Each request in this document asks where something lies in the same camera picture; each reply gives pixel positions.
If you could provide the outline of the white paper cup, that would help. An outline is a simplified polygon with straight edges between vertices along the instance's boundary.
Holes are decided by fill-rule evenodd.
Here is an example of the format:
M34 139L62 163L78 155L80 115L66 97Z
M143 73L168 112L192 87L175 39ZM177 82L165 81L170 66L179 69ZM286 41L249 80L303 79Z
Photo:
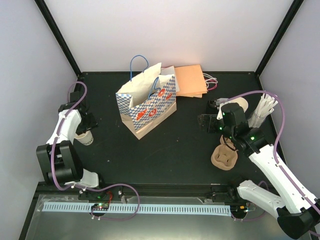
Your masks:
M81 134L76 134L74 138L85 146L91 145L94 141L94 137L91 131L87 131Z

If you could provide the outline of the brown cardboard cup carrier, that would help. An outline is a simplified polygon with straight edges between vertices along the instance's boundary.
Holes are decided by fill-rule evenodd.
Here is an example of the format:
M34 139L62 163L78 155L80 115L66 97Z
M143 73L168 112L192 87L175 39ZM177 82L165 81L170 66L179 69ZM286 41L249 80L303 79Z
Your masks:
M224 171L231 170L238 159L238 152L235 145L229 138L225 138L223 135L220 137L220 145L218 145L212 155L211 163Z

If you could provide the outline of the stack of paper cups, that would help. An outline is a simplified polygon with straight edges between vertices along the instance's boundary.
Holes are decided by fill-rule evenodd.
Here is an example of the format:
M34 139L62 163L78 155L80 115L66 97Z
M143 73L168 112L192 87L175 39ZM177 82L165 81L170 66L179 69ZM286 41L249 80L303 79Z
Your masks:
M240 107L242 107L243 111L246 112L248 107L249 107L249 103L247 102L247 100L243 97L238 97L234 100L235 103L238 103L238 105Z

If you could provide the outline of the blue checkered paper bag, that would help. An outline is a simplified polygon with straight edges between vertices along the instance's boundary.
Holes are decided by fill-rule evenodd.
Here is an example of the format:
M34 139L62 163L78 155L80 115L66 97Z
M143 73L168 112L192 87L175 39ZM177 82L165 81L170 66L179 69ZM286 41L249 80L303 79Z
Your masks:
M133 75L133 61L141 57L146 67ZM129 64L130 79L116 93L120 117L137 139L143 138L177 110L179 90L175 68L162 63L149 66L143 55L135 55Z

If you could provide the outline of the stack of black lids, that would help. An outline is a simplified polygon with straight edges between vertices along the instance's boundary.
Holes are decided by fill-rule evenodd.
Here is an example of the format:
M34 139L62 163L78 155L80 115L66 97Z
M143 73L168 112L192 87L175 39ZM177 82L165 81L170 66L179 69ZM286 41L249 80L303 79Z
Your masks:
M206 104L205 114L217 115L219 113L219 101L211 99Z

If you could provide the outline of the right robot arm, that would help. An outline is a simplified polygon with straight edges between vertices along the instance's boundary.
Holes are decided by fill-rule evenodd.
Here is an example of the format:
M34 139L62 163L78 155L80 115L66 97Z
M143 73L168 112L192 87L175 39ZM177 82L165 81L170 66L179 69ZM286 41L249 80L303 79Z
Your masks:
M207 102L206 111L198 116L201 128L221 134L243 152L267 177L277 194L251 180L227 189L234 202L248 200L272 215L280 228L292 239L299 239L320 222L320 200L311 193L279 157L276 147L266 140L260 128L250 127L244 109L237 102L218 105Z

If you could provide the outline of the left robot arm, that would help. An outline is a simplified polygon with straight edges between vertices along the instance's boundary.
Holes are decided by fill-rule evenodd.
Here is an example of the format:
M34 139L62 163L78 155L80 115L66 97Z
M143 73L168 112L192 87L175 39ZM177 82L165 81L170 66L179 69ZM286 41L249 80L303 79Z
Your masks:
M58 122L53 134L44 145L36 148L36 156L46 184L89 189L97 200L108 192L99 182L99 175L86 170L74 147L74 140L88 146L93 143L91 130L98 126L89 113L85 97L79 91L69 94L68 102L58 109Z

